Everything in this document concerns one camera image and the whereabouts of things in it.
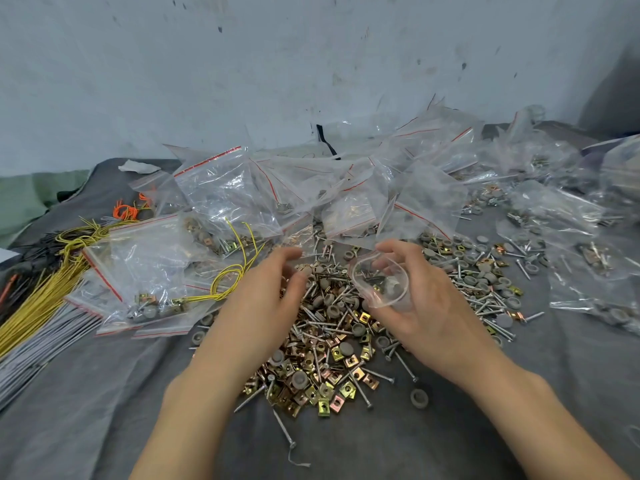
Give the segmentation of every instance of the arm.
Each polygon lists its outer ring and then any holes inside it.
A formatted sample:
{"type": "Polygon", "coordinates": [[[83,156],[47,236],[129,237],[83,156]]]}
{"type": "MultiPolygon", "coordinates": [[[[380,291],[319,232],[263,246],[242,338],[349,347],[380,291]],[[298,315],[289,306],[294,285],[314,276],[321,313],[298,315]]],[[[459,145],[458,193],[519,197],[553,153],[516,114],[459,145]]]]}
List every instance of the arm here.
{"type": "Polygon", "coordinates": [[[296,319],[307,277],[286,264],[300,249],[280,248],[247,273],[196,351],[167,388],[156,426],[130,478],[209,479],[229,414],[250,377],[296,319]],[[280,278],[289,279],[280,298],[280,278]]]}
{"type": "Polygon", "coordinates": [[[385,241],[410,275],[413,310],[377,308],[379,319],[426,366],[464,389],[533,480],[628,479],[541,377],[502,353],[463,295],[415,244],[385,241]]]}

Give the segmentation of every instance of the green cloth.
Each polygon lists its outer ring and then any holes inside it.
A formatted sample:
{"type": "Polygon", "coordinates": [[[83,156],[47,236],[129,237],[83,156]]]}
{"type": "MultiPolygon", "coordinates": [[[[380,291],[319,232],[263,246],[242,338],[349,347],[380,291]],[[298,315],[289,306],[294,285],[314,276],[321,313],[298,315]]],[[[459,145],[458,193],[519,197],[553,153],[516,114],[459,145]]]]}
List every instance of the green cloth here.
{"type": "Polygon", "coordinates": [[[89,170],[75,170],[0,177],[0,248],[7,248],[32,220],[57,204],[58,192],[80,188],[88,176],[89,170]]]}

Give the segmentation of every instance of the coiled yellow wire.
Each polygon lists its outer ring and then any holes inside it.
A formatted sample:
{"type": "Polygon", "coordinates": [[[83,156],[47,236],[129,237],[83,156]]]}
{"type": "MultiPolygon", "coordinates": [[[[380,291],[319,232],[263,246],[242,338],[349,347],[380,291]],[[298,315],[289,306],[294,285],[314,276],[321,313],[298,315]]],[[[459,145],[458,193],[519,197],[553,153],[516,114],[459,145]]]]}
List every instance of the coiled yellow wire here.
{"type": "Polygon", "coordinates": [[[62,305],[63,298],[78,284],[82,274],[89,269],[89,264],[78,250],[90,246],[106,237],[109,229],[131,221],[117,222],[108,226],[100,226],[95,221],[82,219],[85,226],[68,229],[56,236],[58,242],[65,244],[60,250],[63,256],[57,271],[44,277],[40,274],[36,288],[24,300],[20,308],[0,326],[0,358],[11,352],[40,329],[62,305]],[[73,232],[91,232],[74,239],[66,236],[73,232]]]}
{"type": "Polygon", "coordinates": [[[244,245],[243,245],[242,241],[240,240],[240,237],[236,233],[236,229],[233,227],[233,225],[231,224],[231,222],[229,222],[228,219],[225,219],[225,220],[227,221],[227,224],[229,224],[229,227],[231,227],[231,230],[233,231],[234,235],[236,236],[238,244],[240,244],[240,249],[242,250],[242,256],[243,256],[243,259],[244,259],[244,265],[242,265],[242,264],[232,264],[232,265],[227,266],[226,268],[224,268],[222,271],[220,271],[218,273],[218,275],[215,277],[215,279],[213,280],[213,282],[211,283],[211,288],[209,290],[209,294],[208,295],[190,296],[188,298],[183,298],[181,301],[183,301],[183,302],[204,301],[206,299],[214,299],[216,301],[220,301],[220,300],[225,299],[226,297],[228,297],[236,289],[236,287],[238,286],[238,283],[243,278],[244,274],[247,271],[249,271],[249,269],[251,269],[251,266],[253,265],[254,261],[258,257],[258,254],[260,254],[260,251],[263,249],[264,245],[266,244],[266,242],[263,243],[260,246],[260,249],[258,249],[258,246],[255,243],[255,236],[253,235],[253,231],[251,230],[251,226],[249,224],[247,224],[246,222],[243,222],[243,224],[246,226],[246,228],[249,229],[249,234],[251,234],[251,240],[252,240],[252,243],[253,243],[253,249],[255,250],[255,256],[252,257],[251,259],[249,259],[249,261],[247,261],[246,260],[246,253],[244,252],[244,245]],[[231,286],[229,286],[229,288],[227,290],[218,293],[218,286],[219,286],[220,282],[222,281],[222,279],[225,276],[227,276],[228,274],[232,274],[232,273],[236,274],[236,280],[233,282],[233,284],[231,286]]]}

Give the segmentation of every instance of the white wall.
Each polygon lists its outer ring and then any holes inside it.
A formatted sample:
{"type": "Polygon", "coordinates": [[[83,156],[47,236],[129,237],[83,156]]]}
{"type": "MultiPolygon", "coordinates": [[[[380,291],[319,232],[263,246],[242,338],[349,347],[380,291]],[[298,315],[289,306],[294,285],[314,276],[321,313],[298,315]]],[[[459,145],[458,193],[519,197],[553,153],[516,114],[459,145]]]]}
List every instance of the white wall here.
{"type": "Polygon", "coordinates": [[[0,172],[246,133],[296,144],[316,136],[311,121],[411,117],[434,93],[489,122],[537,103],[577,123],[639,40],[638,3],[0,0],[0,172]]]}

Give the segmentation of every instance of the gray fabric surface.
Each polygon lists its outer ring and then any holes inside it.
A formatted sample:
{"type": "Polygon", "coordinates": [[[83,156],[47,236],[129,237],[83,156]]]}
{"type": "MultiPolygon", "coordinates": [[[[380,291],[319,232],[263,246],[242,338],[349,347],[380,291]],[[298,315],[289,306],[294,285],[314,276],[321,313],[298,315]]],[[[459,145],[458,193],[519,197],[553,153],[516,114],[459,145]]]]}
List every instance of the gray fabric surface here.
{"type": "MultiPolygon", "coordinates": [[[[98,165],[83,192],[31,226],[20,243],[78,225],[77,216],[110,214],[114,202],[134,196],[114,159],[98,165]]],[[[171,170],[175,161],[149,161],[171,170]]],[[[491,236],[499,209],[460,232],[491,236]]],[[[583,315],[548,310],[544,274],[527,282],[516,266],[506,275],[525,290],[523,312],[547,314],[527,327],[514,325],[517,341],[505,352],[545,377],[569,411],[631,476],[640,478],[640,451],[625,427],[640,426],[640,339],[583,315]]],[[[126,334],[85,337],[52,361],[0,417],[0,477],[5,479],[122,479],[131,472],[153,428],[169,382],[191,358],[189,337],[130,340],[126,334]]],[[[426,370],[411,368],[431,396],[425,411],[411,406],[414,387],[399,362],[376,355],[371,368],[397,378],[357,399],[338,416],[318,418],[304,408],[284,415],[298,442],[296,461],[264,400],[230,418],[218,455],[219,478],[523,478],[491,423],[462,391],[426,370]]]]}

